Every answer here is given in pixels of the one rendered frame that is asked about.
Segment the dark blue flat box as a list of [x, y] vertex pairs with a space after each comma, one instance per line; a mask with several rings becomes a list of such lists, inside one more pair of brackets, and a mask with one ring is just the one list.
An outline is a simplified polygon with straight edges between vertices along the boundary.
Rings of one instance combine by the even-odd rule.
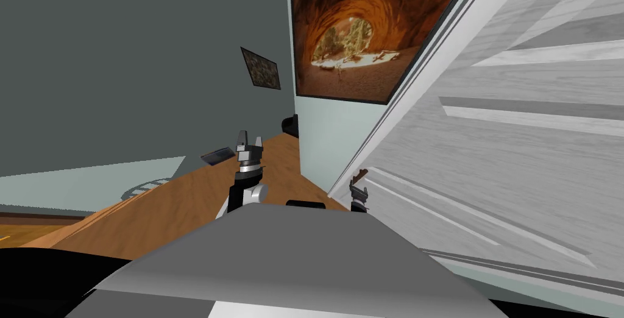
[[231, 159], [233, 157], [236, 156], [236, 153], [230, 148], [230, 147], [225, 147], [222, 149], [217, 149], [214, 150], [210, 153], [207, 154], [203, 154], [200, 159], [210, 165], [210, 166], [215, 166], [219, 163], [223, 163], [225, 161], [227, 161], [228, 159]]

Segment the black rounded object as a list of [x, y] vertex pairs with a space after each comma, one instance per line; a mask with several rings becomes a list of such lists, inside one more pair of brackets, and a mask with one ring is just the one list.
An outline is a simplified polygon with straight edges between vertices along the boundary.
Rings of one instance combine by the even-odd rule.
[[291, 117], [285, 118], [281, 123], [281, 127], [283, 133], [293, 136], [295, 138], [299, 138], [299, 125], [297, 114], [293, 114]]

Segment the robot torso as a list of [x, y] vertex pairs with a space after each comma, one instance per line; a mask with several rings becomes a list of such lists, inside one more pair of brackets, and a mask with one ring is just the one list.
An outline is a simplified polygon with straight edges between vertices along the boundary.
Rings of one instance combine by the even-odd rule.
[[66, 318], [508, 318], [370, 214], [268, 203], [126, 264]]

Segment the white panelled door leaf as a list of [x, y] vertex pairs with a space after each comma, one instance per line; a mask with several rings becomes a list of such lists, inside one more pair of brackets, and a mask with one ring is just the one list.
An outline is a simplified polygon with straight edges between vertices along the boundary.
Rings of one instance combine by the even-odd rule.
[[624, 316], [624, 0], [462, 0], [360, 169], [457, 274]]

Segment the large orange cave picture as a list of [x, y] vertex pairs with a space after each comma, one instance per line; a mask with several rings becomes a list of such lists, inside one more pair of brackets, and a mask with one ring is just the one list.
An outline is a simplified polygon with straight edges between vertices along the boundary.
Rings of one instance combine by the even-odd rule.
[[458, 0], [291, 0], [296, 94], [386, 105]]

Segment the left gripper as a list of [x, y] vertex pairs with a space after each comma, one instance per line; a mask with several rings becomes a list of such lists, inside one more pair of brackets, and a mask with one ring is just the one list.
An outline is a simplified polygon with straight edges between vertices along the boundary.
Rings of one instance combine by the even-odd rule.
[[254, 145], [247, 145], [247, 131], [241, 130], [236, 141], [237, 159], [240, 166], [259, 165], [263, 153], [263, 139], [256, 137]]

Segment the small dark framed picture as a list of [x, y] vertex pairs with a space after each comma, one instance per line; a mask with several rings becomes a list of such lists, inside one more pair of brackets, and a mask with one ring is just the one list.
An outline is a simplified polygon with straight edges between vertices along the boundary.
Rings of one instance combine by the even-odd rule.
[[275, 62], [245, 48], [241, 48], [241, 52], [253, 86], [281, 90]]

